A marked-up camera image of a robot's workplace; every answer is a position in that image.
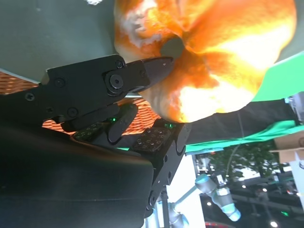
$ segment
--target plush toy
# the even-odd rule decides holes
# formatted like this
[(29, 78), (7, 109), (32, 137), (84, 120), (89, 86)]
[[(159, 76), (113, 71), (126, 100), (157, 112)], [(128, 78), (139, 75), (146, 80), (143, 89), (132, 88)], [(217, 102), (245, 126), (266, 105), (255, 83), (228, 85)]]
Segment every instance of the plush toy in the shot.
[(155, 57), (178, 36), (171, 74), (141, 95), (165, 119), (236, 111), (293, 37), (293, 0), (116, 0), (115, 47), (127, 61)]

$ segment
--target cardboard box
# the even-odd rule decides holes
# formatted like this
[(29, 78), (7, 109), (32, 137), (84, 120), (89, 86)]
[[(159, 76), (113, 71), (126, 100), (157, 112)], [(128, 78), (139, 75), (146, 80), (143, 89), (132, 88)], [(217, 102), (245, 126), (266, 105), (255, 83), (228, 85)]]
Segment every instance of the cardboard box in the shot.
[(295, 161), (295, 152), (304, 160), (304, 131), (276, 138), (275, 143), (277, 150), (271, 152), (279, 152), (280, 163)]

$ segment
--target metal pole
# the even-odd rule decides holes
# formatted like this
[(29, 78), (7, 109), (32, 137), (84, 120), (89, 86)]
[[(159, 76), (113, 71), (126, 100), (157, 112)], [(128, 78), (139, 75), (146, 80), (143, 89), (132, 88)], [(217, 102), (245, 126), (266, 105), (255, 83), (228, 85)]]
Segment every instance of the metal pole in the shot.
[(162, 200), (163, 225), (164, 228), (170, 228), (169, 205), (168, 205), (168, 195), (167, 195), (166, 187), (164, 187), (161, 192), (161, 200)]
[(155, 223), (156, 223), (156, 228), (160, 228), (160, 222), (158, 220), (158, 211), (157, 211), (157, 206), (155, 204), (154, 206), (154, 212), (153, 214), (155, 214)]
[(177, 200), (175, 202), (175, 206), (178, 206), (179, 204), (181, 204), (189, 195), (191, 195), (192, 193), (199, 191), (199, 193), (201, 193), (201, 191), (194, 185), (189, 191), (187, 191), (179, 200)]
[(255, 204), (251, 203), (251, 206), (252, 206), (252, 210), (253, 210), (252, 215), (259, 217), (260, 215), (257, 213), (257, 208), (256, 208)]

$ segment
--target gray wall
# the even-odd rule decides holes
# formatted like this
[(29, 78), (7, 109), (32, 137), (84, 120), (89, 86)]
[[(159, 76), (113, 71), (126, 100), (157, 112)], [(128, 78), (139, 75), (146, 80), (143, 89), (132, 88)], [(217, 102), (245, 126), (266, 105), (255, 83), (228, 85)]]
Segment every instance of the gray wall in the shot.
[(113, 54), (114, 0), (0, 0), (0, 71), (40, 81), (45, 70)]

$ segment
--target robotic arm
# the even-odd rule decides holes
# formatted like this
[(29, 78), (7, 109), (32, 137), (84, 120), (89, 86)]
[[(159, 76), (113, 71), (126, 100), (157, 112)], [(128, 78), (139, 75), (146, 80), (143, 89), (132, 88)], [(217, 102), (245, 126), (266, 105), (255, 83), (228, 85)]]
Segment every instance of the robotic arm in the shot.
[[(116, 102), (164, 79), (173, 60), (119, 55), (47, 70), (38, 87), (0, 96), (0, 224), (136, 228), (152, 214), (185, 153), (188, 123), (157, 120), (115, 149), (136, 116)], [(73, 136), (42, 128), (61, 123)]]

